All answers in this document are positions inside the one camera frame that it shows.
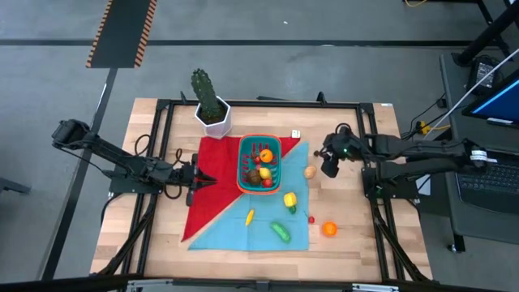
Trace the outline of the black stand pole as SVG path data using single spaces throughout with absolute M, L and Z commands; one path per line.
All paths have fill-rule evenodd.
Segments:
M 504 0 L 505 10 L 496 19 L 490 15 L 483 0 L 475 0 L 479 10 L 483 14 L 483 18 L 487 23 L 487 27 L 483 32 L 472 41 L 461 54 L 454 54 L 453 61 L 461 67 L 466 67 L 492 42 L 495 42 L 505 57 L 510 57 L 511 52 L 508 45 L 503 40 L 501 34 L 512 24 L 515 23 L 519 28 L 519 0 L 510 2 Z

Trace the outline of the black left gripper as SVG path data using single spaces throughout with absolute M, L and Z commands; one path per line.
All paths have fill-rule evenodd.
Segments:
M 197 189 L 201 189 L 204 187 L 209 187 L 215 185 L 217 183 L 217 179 L 203 173 L 202 171 L 198 172 L 198 154 L 195 153 L 191 156 L 190 162 L 185 162 L 182 164 L 181 171 L 183 177 L 181 179 L 182 186 L 187 188 L 187 197 L 186 197 L 186 206 L 190 207 L 193 201 L 193 195 L 195 192 L 195 179 L 196 175 L 199 180 L 197 182 Z

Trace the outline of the monitor with blue screen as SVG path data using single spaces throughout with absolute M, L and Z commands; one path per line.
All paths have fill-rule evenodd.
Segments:
M 507 78 L 502 86 L 472 102 L 462 114 L 519 129 L 519 76 Z

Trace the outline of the grey side table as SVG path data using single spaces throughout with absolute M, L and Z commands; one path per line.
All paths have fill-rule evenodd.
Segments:
M 470 69 L 458 66 L 452 55 L 442 54 L 440 72 L 447 107 L 451 108 L 466 92 L 465 84 Z M 466 117 L 460 109 L 451 113 L 448 121 L 450 128 L 437 136 L 439 140 L 467 138 L 488 150 L 519 155 L 518 128 L 491 125 L 480 118 Z M 453 245 L 457 250 L 461 250 L 465 236 L 519 245 L 519 215 L 492 212 L 462 202 L 455 173 L 434 176 L 433 190 L 442 190 L 447 196 L 448 215 L 454 235 Z

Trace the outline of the tall green cactus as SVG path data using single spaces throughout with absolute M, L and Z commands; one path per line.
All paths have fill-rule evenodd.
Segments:
M 200 117 L 206 123 L 220 122 L 225 113 L 217 100 L 208 73 L 200 68 L 194 70 L 191 76 L 191 86 L 199 101 Z

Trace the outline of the black floor mat orange stripes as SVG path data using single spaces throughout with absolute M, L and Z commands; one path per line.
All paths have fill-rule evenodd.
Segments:
M 86 61 L 87 68 L 139 68 L 157 0 L 109 0 Z

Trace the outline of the yellow toy pepper green stem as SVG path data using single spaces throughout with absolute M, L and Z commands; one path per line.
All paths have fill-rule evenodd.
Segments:
M 293 192 L 288 192 L 283 197 L 284 204 L 291 214 L 297 212 L 297 196 Z

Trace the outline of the red cloth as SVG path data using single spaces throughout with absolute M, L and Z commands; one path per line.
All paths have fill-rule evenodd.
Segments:
M 240 137 L 226 136 L 220 140 L 201 139 L 198 165 L 217 183 L 195 191 L 187 215 L 182 242 L 206 226 L 241 194 L 237 185 Z

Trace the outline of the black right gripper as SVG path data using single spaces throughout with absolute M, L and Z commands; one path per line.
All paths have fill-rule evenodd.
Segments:
M 364 159 L 362 141 L 352 132 L 349 124 L 339 124 L 335 131 L 326 135 L 322 153 L 324 158 L 321 171 L 329 178 L 338 173 L 338 160 L 361 161 Z

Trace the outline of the black power adapter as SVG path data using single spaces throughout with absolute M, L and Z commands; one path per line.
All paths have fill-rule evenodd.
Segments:
M 466 85 L 468 89 L 474 88 L 471 92 L 475 96 L 489 93 L 500 79 L 500 72 L 494 71 L 487 76 L 498 64 L 499 60 L 489 55 L 476 57 L 470 68 L 469 80 Z

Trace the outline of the green toy cucumber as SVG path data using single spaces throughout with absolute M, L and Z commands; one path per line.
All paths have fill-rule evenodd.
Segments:
M 290 243 L 291 242 L 291 235 L 288 229 L 282 225 L 281 223 L 277 221 L 273 221 L 270 224 L 271 229 L 277 234 L 277 236 L 281 239 L 284 243 Z

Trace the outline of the light blue cloth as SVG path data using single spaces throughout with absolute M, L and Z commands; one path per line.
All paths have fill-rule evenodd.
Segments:
M 195 239 L 191 250 L 231 251 L 303 251 L 309 247 L 307 216 L 309 215 L 309 186 L 304 176 L 308 166 L 309 144 L 298 143 L 282 159 L 281 187 L 272 195 L 242 194 L 218 219 Z M 297 212 L 291 214 L 284 204 L 286 193 L 297 196 Z M 255 210 L 253 220 L 245 226 L 247 214 Z M 277 221 L 291 235 L 284 243 L 271 229 Z

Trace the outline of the white angular plant pot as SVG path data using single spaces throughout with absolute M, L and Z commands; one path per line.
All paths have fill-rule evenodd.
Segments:
M 221 99 L 219 96 L 217 96 L 217 100 L 220 105 L 222 105 L 225 108 L 225 117 L 220 122 L 215 122 L 212 124 L 206 123 L 201 118 L 201 104 L 198 104 L 195 110 L 195 118 L 199 121 L 199 123 L 202 125 L 202 128 L 204 130 L 204 134 L 208 137 L 214 138 L 214 139 L 222 139 L 224 136 L 228 135 L 231 128 L 232 128 L 232 109 L 231 106 Z

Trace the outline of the silver metal bracket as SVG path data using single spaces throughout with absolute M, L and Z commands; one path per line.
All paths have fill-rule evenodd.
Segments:
M 173 279 L 140 279 L 127 282 L 125 292 L 143 292 L 147 288 L 157 288 L 163 286 L 172 286 Z
M 351 292 L 400 292 L 397 286 L 354 283 Z

